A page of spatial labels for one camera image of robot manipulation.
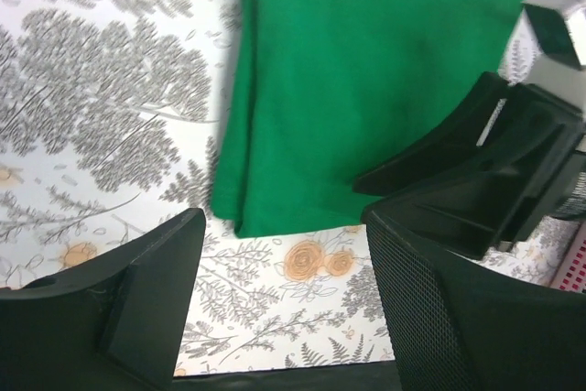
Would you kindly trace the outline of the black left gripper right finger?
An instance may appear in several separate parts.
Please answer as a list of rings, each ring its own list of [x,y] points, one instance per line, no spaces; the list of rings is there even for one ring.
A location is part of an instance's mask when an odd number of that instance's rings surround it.
[[[406,390],[582,390],[585,297],[502,275],[364,210]]]

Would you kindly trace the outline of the green t shirt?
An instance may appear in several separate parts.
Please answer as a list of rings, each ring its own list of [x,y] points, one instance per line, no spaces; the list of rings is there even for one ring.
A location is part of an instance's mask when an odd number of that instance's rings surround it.
[[[353,180],[495,71],[523,0],[241,0],[212,212],[241,238],[356,224]]]

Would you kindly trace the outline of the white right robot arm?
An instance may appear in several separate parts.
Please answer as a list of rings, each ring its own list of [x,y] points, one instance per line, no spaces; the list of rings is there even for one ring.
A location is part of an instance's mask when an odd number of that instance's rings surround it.
[[[361,219],[480,259],[544,217],[585,214],[585,0],[525,0],[540,55],[511,84],[482,74],[437,127],[353,185]]]

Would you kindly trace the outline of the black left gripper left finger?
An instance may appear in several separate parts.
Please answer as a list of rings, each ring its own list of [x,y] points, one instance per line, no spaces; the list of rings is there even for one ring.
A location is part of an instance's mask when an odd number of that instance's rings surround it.
[[[206,219],[187,209],[82,264],[1,291],[4,390],[169,390]]]

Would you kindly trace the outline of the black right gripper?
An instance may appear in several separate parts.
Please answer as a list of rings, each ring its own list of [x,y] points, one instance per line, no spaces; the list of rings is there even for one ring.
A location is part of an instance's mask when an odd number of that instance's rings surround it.
[[[414,234],[481,258],[526,239],[555,211],[584,162],[576,150],[584,132],[576,105],[485,72],[438,126],[353,190],[385,197],[385,214]]]

